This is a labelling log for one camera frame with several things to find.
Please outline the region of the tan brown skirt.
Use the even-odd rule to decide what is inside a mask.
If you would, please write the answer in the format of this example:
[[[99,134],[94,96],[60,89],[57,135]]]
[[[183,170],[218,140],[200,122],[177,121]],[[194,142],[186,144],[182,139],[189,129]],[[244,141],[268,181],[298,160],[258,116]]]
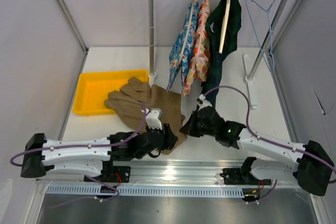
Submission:
[[[160,109],[162,123],[167,123],[174,135],[178,137],[177,142],[171,150],[163,151],[169,155],[177,149],[187,137],[180,132],[185,116],[181,112],[181,95],[153,84],[149,85],[136,77],[128,80],[119,91],[108,93],[104,105],[108,109],[115,110],[121,121],[129,128],[136,130],[143,118],[141,105],[147,109]]]

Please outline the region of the blue wire hanger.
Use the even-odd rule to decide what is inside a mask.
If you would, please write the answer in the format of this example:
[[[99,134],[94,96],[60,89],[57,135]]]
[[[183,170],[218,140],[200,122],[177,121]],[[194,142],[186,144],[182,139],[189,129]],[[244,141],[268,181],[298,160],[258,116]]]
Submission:
[[[262,44],[259,41],[258,35],[257,35],[257,31],[249,10],[249,5],[247,2],[251,2],[253,4],[255,4],[260,10],[262,10],[264,13],[266,13],[267,15],[267,22],[268,22],[268,31],[266,33],[266,37],[264,39],[264,41],[262,42]],[[273,0],[271,2],[271,4],[267,7],[267,8],[263,8],[261,5],[259,5],[255,0],[244,0],[245,6],[247,8],[247,13],[251,22],[251,25],[253,27],[253,31],[257,40],[257,44],[258,44],[258,48],[259,48],[259,53],[257,55],[257,58],[255,60],[255,63],[250,71],[249,76],[252,77],[254,76],[254,74],[256,73],[256,70],[261,62],[261,59],[263,59],[266,63],[266,66],[269,70],[269,72],[273,72],[275,70],[275,59],[273,56],[273,33],[274,33],[274,29],[277,25],[277,22],[279,20],[279,17],[281,16],[281,13],[283,11],[283,8],[287,2],[287,0],[281,0],[280,4],[278,6],[278,9],[276,11],[276,14],[273,18],[273,20],[270,19],[270,11],[274,5],[274,3],[276,2],[276,0]]]

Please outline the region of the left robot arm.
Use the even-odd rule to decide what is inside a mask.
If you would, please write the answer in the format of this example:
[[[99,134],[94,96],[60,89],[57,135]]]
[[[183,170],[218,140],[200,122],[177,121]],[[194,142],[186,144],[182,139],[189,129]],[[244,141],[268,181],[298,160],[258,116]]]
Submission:
[[[161,129],[146,128],[144,133],[118,132],[108,137],[67,144],[34,134],[25,146],[20,171],[22,178],[40,178],[47,174],[80,174],[101,182],[113,182],[113,162],[128,162],[153,151],[170,151],[178,137],[168,124]]]

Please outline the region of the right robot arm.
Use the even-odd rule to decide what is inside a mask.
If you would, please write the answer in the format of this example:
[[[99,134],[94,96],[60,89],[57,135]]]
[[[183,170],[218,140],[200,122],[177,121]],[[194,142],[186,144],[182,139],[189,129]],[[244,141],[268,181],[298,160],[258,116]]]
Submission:
[[[222,146],[272,158],[271,162],[259,161],[254,157],[246,159],[245,163],[249,166],[242,168],[239,174],[246,184],[257,179],[287,180],[297,182],[313,195],[324,196],[331,183],[334,163],[315,141],[301,144],[276,138],[268,140],[244,124],[224,120],[211,106],[193,111],[180,132],[193,137],[212,136]]]

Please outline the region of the cream wooden hanger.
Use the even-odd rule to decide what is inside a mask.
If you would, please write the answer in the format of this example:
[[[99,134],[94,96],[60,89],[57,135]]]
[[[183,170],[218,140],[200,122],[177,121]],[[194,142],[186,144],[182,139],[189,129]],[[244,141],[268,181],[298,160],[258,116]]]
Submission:
[[[226,0],[226,8],[225,8],[225,14],[223,17],[223,21],[222,21],[222,29],[221,29],[220,43],[219,43],[219,49],[218,49],[218,52],[220,54],[223,53],[223,48],[224,48],[224,43],[225,43],[226,30],[227,30],[229,12],[230,12],[230,2],[231,0]]]

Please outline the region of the beige plastic hanger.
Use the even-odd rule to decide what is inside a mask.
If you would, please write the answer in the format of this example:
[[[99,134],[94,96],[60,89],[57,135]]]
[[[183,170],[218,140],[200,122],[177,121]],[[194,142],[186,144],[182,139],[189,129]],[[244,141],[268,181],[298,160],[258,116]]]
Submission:
[[[189,14],[188,23],[187,23],[187,30],[186,30],[185,36],[183,38],[183,46],[182,46],[180,57],[179,57],[179,63],[181,63],[183,55],[184,55],[184,50],[185,50],[185,47],[186,47],[187,38],[188,38],[188,34],[189,34],[191,22],[192,22],[193,8],[194,8],[194,5],[195,5],[195,2],[196,2],[196,0],[192,0],[192,2],[191,2],[190,14]]]

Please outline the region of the pink plastic hanger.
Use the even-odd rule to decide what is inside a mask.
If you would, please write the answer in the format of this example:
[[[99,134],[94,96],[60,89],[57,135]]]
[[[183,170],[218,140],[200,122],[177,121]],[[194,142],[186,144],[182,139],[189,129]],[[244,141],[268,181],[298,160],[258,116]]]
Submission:
[[[199,42],[198,42],[198,48],[197,48],[197,53],[196,53],[196,57],[198,58],[199,55],[201,54],[202,52],[202,47],[203,46],[203,40],[206,38],[206,35],[205,35],[205,24],[206,24],[206,21],[205,21],[205,13],[207,11],[207,0],[203,0],[203,7],[202,7],[202,22],[201,22],[201,31],[199,33]]]

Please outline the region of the blue floral garment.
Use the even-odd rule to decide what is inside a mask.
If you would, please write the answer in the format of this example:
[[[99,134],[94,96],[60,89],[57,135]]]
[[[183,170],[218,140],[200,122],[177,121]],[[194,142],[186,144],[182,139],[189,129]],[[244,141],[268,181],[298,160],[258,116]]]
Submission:
[[[177,74],[181,72],[181,85],[185,86],[189,72],[190,60],[195,44],[195,33],[197,30],[198,14],[200,4],[198,0],[191,2],[188,6],[183,28],[178,34],[175,44],[169,54],[169,80],[166,91],[170,91]]]

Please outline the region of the orange floral garment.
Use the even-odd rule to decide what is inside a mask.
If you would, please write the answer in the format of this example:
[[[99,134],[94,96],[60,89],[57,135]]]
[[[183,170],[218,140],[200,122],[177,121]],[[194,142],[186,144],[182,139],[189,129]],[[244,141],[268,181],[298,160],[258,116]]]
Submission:
[[[205,82],[207,80],[208,70],[210,66],[210,58],[211,58],[210,40],[209,40],[209,34],[207,33],[207,31],[205,32],[206,38],[203,40],[204,47],[202,47],[202,52],[198,58],[196,57],[198,42],[199,42],[199,37],[200,37],[200,31],[201,31],[202,7],[203,7],[203,2],[201,3],[199,7],[199,12],[198,12],[198,17],[197,17],[197,30],[195,32],[195,43],[193,47],[191,63],[189,65],[189,71],[185,79],[185,84],[182,88],[183,96],[189,95],[191,91],[191,86],[196,78],[198,78],[199,81],[201,82]],[[205,21],[207,21],[210,13],[211,13],[210,3],[209,3],[209,0],[207,0],[207,11],[205,13]]]

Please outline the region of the yellow plastic tray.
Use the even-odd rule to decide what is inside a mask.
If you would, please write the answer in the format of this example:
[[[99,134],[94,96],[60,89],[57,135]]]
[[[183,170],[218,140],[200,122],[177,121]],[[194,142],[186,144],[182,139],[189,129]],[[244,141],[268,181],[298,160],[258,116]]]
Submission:
[[[145,69],[80,74],[72,112],[80,116],[115,114],[115,110],[107,108],[104,101],[110,92],[119,91],[132,77],[143,82],[149,80]]]

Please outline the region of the dark green plaid garment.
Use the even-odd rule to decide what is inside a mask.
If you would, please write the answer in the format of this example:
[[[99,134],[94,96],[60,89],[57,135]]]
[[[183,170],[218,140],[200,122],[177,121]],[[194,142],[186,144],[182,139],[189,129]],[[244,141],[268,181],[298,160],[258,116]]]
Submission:
[[[206,32],[211,45],[210,66],[207,79],[203,84],[202,94],[216,106],[216,89],[223,75],[223,62],[232,52],[237,50],[238,32],[241,29],[242,7],[239,0],[220,0],[206,21]]]

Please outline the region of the silver white clothes rack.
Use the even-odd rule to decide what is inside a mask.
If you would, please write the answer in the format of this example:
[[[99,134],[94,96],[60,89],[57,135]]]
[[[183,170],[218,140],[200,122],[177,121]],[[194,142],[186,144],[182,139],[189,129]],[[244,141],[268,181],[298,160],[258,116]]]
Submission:
[[[249,102],[251,109],[257,109],[258,105],[258,98],[256,95],[256,87],[255,87],[255,74],[260,65],[262,59],[265,60],[266,65],[268,66],[269,63],[266,59],[266,52],[269,52],[272,55],[273,49],[273,31],[276,28],[278,21],[281,17],[283,9],[286,6],[288,0],[281,0],[279,6],[276,10],[274,18],[272,21],[269,21],[269,30],[266,34],[266,37],[262,44],[258,44],[259,53],[255,59],[253,65],[250,64],[249,55],[243,55],[243,63],[245,67],[245,77],[244,83],[247,87],[247,92],[249,95]],[[149,7],[149,84],[154,84],[154,79],[156,78],[155,72],[155,51],[154,51],[154,0],[148,0],[148,7]]]

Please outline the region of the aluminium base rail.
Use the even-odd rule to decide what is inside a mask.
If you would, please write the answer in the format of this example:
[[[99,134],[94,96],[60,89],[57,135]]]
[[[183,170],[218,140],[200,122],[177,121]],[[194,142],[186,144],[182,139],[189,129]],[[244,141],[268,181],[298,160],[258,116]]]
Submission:
[[[275,165],[274,161],[259,161],[256,168],[257,172],[265,173],[263,176],[271,179],[272,184],[275,180],[280,188],[300,188],[297,180],[290,173],[289,165],[280,168],[275,172],[271,172],[271,165]],[[215,187],[227,186],[238,187],[238,185],[227,185],[224,178],[220,176],[223,169],[236,168],[240,169],[243,165],[242,160],[239,161],[179,161],[179,160],[160,160],[155,158],[152,160],[136,160],[128,162],[113,162],[113,170],[120,166],[130,167],[129,173],[120,173],[119,176],[126,176],[128,182],[122,178],[122,185],[134,186],[168,186],[168,187]],[[84,175],[70,173],[51,173],[44,177],[35,179],[37,183],[63,183],[75,184],[83,183]]]

